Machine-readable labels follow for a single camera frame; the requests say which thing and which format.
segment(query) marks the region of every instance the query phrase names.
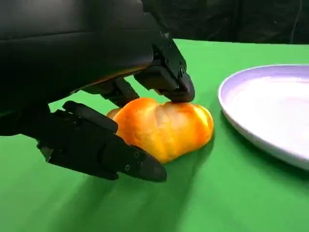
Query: green tablecloth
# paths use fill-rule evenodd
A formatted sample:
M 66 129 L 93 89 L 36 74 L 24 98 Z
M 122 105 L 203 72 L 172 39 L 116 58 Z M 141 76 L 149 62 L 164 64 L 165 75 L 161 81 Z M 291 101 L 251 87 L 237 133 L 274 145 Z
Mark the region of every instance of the green tablecloth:
M 127 176 L 109 182 L 49 165 L 34 140 L 2 137 L 1 231 L 309 231 L 309 175 L 248 144 L 226 123 L 217 100 L 218 86 L 230 74 L 267 64 L 309 63 L 309 46 L 177 45 L 195 84 L 195 102 L 213 115 L 214 142 L 166 165 L 168 182 L 153 184 Z M 129 80 L 140 96 L 165 101 Z M 102 113 L 114 108 L 84 92 L 69 99 Z M 53 103 L 52 109 L 63 102 Z

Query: robotic hand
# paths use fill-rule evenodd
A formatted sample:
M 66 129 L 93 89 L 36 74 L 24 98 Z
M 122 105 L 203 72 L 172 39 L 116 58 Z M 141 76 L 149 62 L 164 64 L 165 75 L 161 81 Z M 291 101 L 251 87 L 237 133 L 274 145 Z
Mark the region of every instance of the robotic hand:
M 38 141 L 48 163 L 109 180 L 118 172 L 163 182 L 167 173 L 147 152 L 127 145 L 117 123 L 68 101 L 79 90 L 119 107 L 139 96 L 123 78 L 174 102 L 195 91 L 173 40 L 138 0 L 0 2 L 0 135 Z

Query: plate rim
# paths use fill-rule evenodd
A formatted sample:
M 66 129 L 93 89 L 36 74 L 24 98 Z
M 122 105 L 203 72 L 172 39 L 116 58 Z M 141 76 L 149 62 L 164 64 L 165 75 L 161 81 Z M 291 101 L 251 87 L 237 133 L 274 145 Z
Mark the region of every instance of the plate rim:
M 221 93 L 222 93 L 222 88 L 224 87 L 224 85 L 226 84 L 226 82 L 228 82 L 230 79 L 232 79 L 233 77 L 239 75 L 240 73 L 244 73 L 244 72 L 247 72 L 247 71 L 250 71 L 250 70 L 254 70 L 254 69 L 259 69 L 259 68 L 266 68 L 266 67 L 278 67 L 278 66 L 309 66 L 309 64 L 271 64 L 271 65 L 261 65 L 261 66 L 255 66 L 255 67 L 251 67 L 251 68 L 247 68 L 247 69 L 244 69 L 244 70 L 240 70 L 238 72 L 235 72 L 231 75 L 229 75 L 227 78 L 224 79 L 224 81 L 220 84 L 219 86 L 219 89 L 218 89 L 218 99 L 219 99 L 219 104 L 221 106 L 221 109 L 223 110 L 223 114 L 225 115 L 225 117 L 230 118 L 230 120 L 232 120 L 235 124 L 237 124 L 238 127 L 240 127 L 243 131 L 245 131 L 247 134 L 249 134 L 250 136 L 253 136 L 255 138 L 257 138 L 259 141 L 263 142 L 264 144 L 266 144 L 267 146 L 269 147 L 272 147 L 274 149 L 276 149 L 277 151 L 281 152 L 281 153 L 284 153 L 286 156 L 289 156 L 289 157 L 293 157 L 294 159 L 297 159 L 298 161 L 301 161 L 301 162 L 309 162 L 309 158 L 305 158 L 305 157 L 301 157 L 299 156 L 298 154 L 296 154 L 295 152 L 291 151 L 291 150 L 287 150 L 287 149 L 283 149 L 263 138 L 261 138 L 260 136 L 252 133 L 250 130 L 248 130 L 247 128 L 245 128 L 244 126 L 242 126 L 242 124 L 240 124 L 240 122 L 238 120 L 235 119 L 234 116 L 230 115 L 228 113 L 228 110 L 227 110 L 227 105 L 224 104 L 223 102 L 223 99 L 222 99 L 222 96 L 221 96 Z

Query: black background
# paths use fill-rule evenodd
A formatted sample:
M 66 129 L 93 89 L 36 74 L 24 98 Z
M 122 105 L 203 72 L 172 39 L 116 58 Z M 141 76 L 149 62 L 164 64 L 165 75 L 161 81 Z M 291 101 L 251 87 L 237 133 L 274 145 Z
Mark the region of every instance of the black background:
M 309 0 L 143 0 L 143 3 L 174 38 L 309 44 Z

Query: black cable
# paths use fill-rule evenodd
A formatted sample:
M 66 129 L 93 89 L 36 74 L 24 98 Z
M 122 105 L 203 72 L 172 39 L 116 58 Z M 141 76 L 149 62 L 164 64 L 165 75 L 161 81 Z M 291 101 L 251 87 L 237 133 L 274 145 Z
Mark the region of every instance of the black cable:
M 297 13 L 297 16 L 296 16 L 296 19 L 295 19 L 295 22 L 294 22 L 294 25 L 293 25 L 293 29 L 292 29 L 292 32 L 291 32 L 290 44 L 292 44 L 294 42 L 295 30 L 296 30 L 296 26 L 297 26 L 297 23 L 298 23 L 302 9 L 303 9 L 303 0 L 299 0 L 299 9 L 298 9 L 298 13 Z

